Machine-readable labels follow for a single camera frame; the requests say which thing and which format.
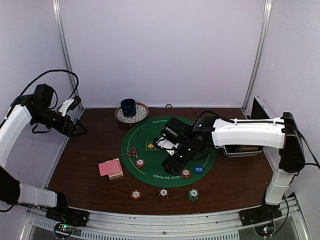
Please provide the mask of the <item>blue small blind button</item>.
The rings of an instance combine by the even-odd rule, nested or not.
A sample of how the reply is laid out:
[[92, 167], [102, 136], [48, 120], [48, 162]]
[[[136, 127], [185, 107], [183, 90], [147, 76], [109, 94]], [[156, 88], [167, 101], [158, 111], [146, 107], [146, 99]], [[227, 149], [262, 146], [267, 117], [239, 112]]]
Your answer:
[[193, 172], [197, 175], [201, 175], [205, 172], [205, 168], [202, 166], [202, 165], [196, 165], [194, 168], [193, 168]]

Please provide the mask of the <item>red chips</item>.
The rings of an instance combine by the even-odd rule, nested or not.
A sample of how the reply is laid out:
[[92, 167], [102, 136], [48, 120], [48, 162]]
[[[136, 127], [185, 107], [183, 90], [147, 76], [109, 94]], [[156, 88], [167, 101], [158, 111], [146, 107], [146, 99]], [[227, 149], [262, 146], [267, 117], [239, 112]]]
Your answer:
[[181, 171], [181, 175], [183, 178], [190, 178], [191, 177], [191, 171], [189, 169], [183, 169]]
[[144, 159], [137, 159], [135, 162], [135, 165], [138, 169], [143, 168], [145, 166], [146, 162]]

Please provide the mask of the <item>triangular black red dealer button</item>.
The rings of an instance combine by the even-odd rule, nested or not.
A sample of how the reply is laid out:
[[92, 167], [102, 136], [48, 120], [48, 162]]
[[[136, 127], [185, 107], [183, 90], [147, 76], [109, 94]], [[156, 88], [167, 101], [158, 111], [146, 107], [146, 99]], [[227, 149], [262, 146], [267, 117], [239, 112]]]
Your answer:
[[131, 150], [129, 150], [126, 154], [127, 157], [133, 157], [133, 158], [138, 158], [138, 150], [136, 147], [133, 147]]

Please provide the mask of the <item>red poker chip stack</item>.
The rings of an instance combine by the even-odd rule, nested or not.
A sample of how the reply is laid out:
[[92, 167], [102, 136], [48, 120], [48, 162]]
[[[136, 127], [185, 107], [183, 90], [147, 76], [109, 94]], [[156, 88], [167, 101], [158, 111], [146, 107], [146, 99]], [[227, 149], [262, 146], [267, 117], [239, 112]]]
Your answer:
[[131, 197], [134, 199], [134, 200], [138, 200], [140, 199], [142, 196], [141, 192], [139, 190], [133, 190], [131, 192]]

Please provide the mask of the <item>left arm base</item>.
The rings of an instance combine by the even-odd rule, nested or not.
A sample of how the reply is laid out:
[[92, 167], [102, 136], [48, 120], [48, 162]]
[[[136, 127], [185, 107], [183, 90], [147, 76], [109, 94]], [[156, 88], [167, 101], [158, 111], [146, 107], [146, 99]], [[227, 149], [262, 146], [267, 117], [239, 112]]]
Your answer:
[[69, 238], [77, 227], [86, 227], [90, 213], [85, 210], [68, 208], [66, 212], [59, 212], [57, 209], [46, 208], [45, 217], [56, 221], [53, 233], [60, 239]]

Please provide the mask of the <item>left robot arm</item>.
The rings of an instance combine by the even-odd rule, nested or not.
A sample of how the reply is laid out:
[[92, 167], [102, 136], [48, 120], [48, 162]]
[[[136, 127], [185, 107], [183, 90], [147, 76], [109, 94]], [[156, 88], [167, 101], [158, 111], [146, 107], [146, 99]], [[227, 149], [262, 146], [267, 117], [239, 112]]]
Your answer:
[[54, 111], [50, 109], [55, 90], [47, 84], [36, 86], [34, 93], [18, 96], [11, 104], [7, 116], [0, 125], [0, 200], [10, 207], [14, 205], [49, 208], [61, 222], [72, 218], [71, 208], [61, 192], [40, 189], [23, 184], [6, 171], [7, 160], [26, 125], [44, 125], [69, 138], [87, 134], [87, 129], [78, 119], [67, 114], [81, 102], [79, 96], [70, 97]]

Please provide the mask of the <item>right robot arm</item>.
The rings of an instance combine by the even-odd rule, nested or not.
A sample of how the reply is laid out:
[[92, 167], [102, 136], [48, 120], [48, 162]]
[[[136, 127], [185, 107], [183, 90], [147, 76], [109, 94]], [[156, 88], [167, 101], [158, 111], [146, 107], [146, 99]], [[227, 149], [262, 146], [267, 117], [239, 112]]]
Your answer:
[[302, 134], [290, 112], [271, 119], [230, 119], [205, 110], [193, 124], [171, 117], [154, 140], [167, 151], [162, 162], [166, 173], [177, 175], [197, 153], [229, 145], [270, 147], [279, 150], [278, 167], [267, 187], [261, 206], [255, 208], [259, 220], [268, 220], [278, 209], [295, 174], [306, 165]]

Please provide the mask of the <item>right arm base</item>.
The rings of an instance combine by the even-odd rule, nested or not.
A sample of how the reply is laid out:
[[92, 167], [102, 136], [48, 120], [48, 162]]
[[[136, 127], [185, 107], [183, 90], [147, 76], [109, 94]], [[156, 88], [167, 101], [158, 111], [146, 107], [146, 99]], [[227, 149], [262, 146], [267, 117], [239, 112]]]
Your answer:
[[239, 217], [242, 226], [253, 225], [255, 233], [259, 237], [270, 237], [276, 231], [274, 220], [283, 214], [280, 210], [272, 211], [260, 207], [241, 210]]

